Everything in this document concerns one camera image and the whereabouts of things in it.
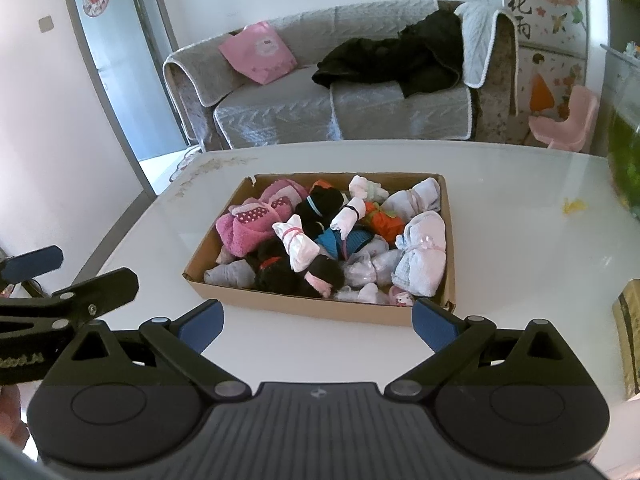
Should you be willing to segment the left hand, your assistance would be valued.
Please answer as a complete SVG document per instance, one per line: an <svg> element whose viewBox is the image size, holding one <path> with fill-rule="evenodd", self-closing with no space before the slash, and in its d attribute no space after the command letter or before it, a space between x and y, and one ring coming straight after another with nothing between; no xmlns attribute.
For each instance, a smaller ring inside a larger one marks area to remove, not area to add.
<svg viewBox="0 0 640 480"><path fill-rule="evenodd" d="M22 421L21 393L17 385L1 387L0 434L21 451L29 439L28 427Z"/></svg>

